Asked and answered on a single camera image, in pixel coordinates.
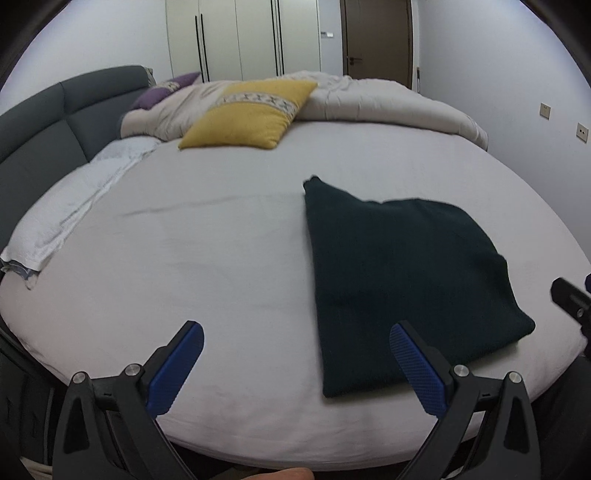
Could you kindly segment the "white bed sheet mattress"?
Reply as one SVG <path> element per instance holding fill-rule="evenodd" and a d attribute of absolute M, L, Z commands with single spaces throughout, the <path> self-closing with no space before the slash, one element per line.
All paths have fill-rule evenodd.
<path fill-rule="evenodd" d="M 478 361 L 478 373 L 518 371 L 537 396 L 582 351 L 549 290 L 558 277 L 581 283 L 590 264 L 544 200 L 462 137 L 368 123 L 297 122 L 273 150 L 160 146 L 92 207 L 33 287 L 4 277 L 2 317 L 63 380 L 117 374 L 199 322 L 204 353 L 159 420 L 199 453 L 315 470 L 407 460 L 435 422 L 409 387 L 322 395 L 311 176 L 363 200 L 450 203 L 485 230 L 536 328 Z"/>

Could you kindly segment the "dark grey headboard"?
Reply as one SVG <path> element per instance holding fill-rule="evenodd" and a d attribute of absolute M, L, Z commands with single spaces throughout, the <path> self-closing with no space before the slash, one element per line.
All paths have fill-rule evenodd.
<path fill-rule="evenodd" d="M 1 245 L 50 187 L 120 137 L 122 116 L 150 86 L 139 65 L 58 82 L 1 115 Z"/>

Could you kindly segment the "yellow throw pillow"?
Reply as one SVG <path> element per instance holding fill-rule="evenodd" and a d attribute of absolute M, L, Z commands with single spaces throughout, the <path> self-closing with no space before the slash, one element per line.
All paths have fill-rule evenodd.
<path fill-rule="evenodd" d="M 315 81 L 286 78 L 232 84 L 195 120 L 178 148 L 246 146 L 272 150 L 317 88 Z"/>

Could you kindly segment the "brown wooden door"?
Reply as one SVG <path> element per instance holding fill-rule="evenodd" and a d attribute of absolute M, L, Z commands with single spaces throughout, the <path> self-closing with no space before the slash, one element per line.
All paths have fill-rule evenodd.
<path fill-rule="evenodd" d="M 413 14 L 409 0 L 345 0 L 342 20 L 344 73 L 353 79 L 413 81 Z"/>

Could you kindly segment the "wall socket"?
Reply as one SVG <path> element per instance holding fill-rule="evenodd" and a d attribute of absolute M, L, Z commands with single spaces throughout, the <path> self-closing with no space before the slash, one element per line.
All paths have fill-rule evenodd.
<path fill-rule="evenodd" d="M 576 137 L 582 142 L 587 143 L 589 139 L 589 128 L 581 123 L 578 123 Z"/>
<path fill-rule="evenodd" d="M 551 116 L 551 107 L 545 103 L 541 103 L 539 113 L 541 117 L 549 120 Z"/>

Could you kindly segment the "purple pillow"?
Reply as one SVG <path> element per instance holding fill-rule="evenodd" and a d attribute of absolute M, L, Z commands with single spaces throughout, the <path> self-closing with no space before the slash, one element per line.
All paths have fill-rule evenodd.
<path fill-rule="evenodd" d="M 173 93 L 193 85 L 199 81 L 201 73 L 191 72 L 172 79 L 160 82 L 142 93 L 131 105 L 130 110 L 150 110 L 156 104 L 166 99 Z"/>

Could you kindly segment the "beige duvet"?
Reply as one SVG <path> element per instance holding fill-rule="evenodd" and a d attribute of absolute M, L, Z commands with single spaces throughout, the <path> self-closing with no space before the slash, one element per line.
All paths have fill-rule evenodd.
<path fill-rule="evenodd" d="M 317 84 L 311 98 L 295 115 L 298 121 L 385 123 L 461 136 L 483 150 L 488 134 L 464 112 L 425 97 L 402 84 L 380 79 L 356 80 L 322 72 L 301 71 L 284 80 Z M 206 110 L 221 100 L 224 90 L 242 82 L 193 83 L 169 95 L 149 110 L 134 109 L 120 121 L 122 138 L 151 136 L 162 141 L 181 138 Z"/>

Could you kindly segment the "upper wall socket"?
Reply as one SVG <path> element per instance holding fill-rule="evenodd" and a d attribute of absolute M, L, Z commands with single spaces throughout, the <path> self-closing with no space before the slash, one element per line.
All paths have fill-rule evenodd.
<path fill-rule="evenodd" d="M 551 107 L 545 103 L 541 103 L 539 113 L 541 117 L 549 120 L 551 116 Z"/>

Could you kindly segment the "lower wall socket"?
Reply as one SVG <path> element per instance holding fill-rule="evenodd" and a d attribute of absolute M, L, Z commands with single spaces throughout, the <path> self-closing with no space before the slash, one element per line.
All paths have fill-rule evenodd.
<path fill-rule="evenodd" d="M 587 143 L 589 139 L 589 128 L 581 123 L 578 123 L 576 137 L 582 142 Z"/>

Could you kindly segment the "dark green knit sweater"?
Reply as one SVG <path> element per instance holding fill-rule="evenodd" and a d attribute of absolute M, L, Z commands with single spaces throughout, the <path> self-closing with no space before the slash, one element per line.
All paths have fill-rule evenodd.
<path fill-rule="evenodd" d="M 363 201 L 318 177 L 304 183 L 325 397 L 405 376 L 390 350 L 406 321 L 450 362 L 530 335 L 506 259 L 461 208 L 424 199 Z"/>

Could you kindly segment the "white folded blanket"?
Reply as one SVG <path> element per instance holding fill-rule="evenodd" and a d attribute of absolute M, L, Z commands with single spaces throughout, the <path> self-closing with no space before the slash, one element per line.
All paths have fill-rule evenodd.
<path fill-rule="evenodd" d="M 1 253 L 1 271 L 29 289 L 92 206 L 162 142 L 136 136 L 110 142 L 84 166 L 53 185 L 16 225 Z"/>

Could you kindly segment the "white wardrobe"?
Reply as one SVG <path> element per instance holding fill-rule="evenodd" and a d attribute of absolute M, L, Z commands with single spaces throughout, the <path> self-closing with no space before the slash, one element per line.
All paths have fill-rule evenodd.
<path fill-rule="evenodd" d="M 175 76 L 243 81 L 322 69 L 315 1 L 167 1 L 165 11 Z"/>

